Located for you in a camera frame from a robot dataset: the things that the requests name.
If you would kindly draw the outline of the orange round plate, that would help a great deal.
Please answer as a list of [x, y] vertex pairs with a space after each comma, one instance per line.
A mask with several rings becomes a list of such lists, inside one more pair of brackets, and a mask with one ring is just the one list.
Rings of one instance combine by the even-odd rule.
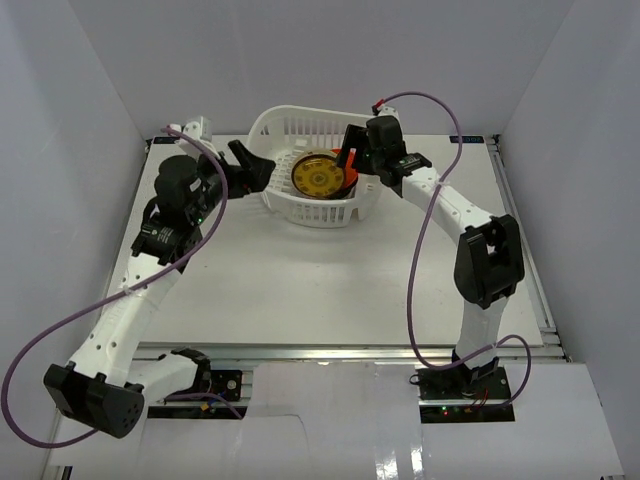
[[[336, 154], [336, 157], [337, 157], [337, 155], [340, 153], [340, 149], [331, 149], [331, 152]], [[347, 160], [347, 165], [342, 170], [343, 171], [342, 176], [340, 177], [338, 175], [338, 177], [340, 177], [343, 180], [342, 185], [340, 189], [335, 188], [331, 191], [330, 198], [344, 198], [348, 196], [350, 192], [353, 190], [353, 188], [356, 186], [356, 183], [358, 180], [358, 173], [353, 168], [353, 160], [354, 160], [354, 153], [350, 152]], [[335, 178], [336, 172], [337, 172], [337, 167], [335, 165], [329, 166], [330, 179], [333, 181], [334, 184], [337, 182], [337, 179]]]

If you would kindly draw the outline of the brown yellow round plate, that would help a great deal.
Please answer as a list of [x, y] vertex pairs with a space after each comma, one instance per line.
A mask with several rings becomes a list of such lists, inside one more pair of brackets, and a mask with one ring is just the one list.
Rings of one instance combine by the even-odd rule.
[[340, 189], [343, 180], [340, 178], [343, 168], [337, 167], [334, 184], [330, 179], [329, 166], [336, 166], [336, 154], [330, 156], [299, 156], [291, 168], [293, 188], [303, 196], [312, 199], [330, 199], [331, 191]]

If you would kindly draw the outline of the beige round calligraphy plate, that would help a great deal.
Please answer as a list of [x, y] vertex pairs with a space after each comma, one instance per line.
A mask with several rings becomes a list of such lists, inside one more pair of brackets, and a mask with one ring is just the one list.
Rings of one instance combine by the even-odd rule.
[[312, 148], [312, 149], [305, 149], [300, 156], [302, 157], [306, 157], [306, 156], [330, 156], [330, 157], [334, 157], [335, 152], [333, 152], [331, 149], [325, 149], [325, 148]]

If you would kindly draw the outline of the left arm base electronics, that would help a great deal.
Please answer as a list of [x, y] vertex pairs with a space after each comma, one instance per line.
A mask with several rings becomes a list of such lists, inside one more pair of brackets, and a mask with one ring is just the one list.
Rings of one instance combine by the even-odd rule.
[[239, 420], [247, 410], [243, 398], [241, 370], [211, 370], [199, 387], [177, 395], [185, 399], [162, 401], [149, 408], [148, 416], [155, 419]]

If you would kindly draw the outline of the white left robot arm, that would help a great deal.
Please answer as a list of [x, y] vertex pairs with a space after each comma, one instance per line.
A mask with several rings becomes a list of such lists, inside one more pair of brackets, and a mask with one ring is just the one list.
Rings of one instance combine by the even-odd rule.
[[176, 348], [139, 369], [132, 361], [152, 317], [202, 242], [203, 221], [212, 211], [223, 210], [225, 198], [264, 191], [276, 168], [274, 161], [254, 155], [238, 140], [228, 147], [235, 165], [222, 155], [213, 163], [207, 148], [198, 158], [173, 155], [160, 163], [119, 299], [103, 310], [67, 364], [51, 365], [45, 373], [44, 385], [65, 417], [123, 438], [146, 404], [173, 395], [199, 399], [210, 394], [211, 363], [198, 350]]

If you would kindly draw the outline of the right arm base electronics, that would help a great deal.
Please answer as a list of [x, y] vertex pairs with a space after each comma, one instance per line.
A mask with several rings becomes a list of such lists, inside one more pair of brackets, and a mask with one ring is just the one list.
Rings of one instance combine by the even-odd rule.
[[499, 407], [511, 398], [503, 367], [473, 384], [467, 384], [454, 370], [419, 369], [409, 377], [409, 383], [418, 389], [422, 424], [515, 421], [512, 405]]

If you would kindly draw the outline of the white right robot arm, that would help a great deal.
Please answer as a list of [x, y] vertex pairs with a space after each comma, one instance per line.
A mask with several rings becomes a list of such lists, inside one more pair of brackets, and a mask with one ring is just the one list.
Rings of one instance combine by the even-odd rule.
[[464, 300], [459, 339], [448, 364], [453, 390], [472, 399], [498, 367], [499, 328], [509, 298], [525, 274], [516, 219], [474, 205], [447, 183], [432, 163], [406, 148], [399, 121], [390, 115], [347, 126], [338, 166], [376, 176], [401, 199], [421, 208], [455, 243], [454, 284]]

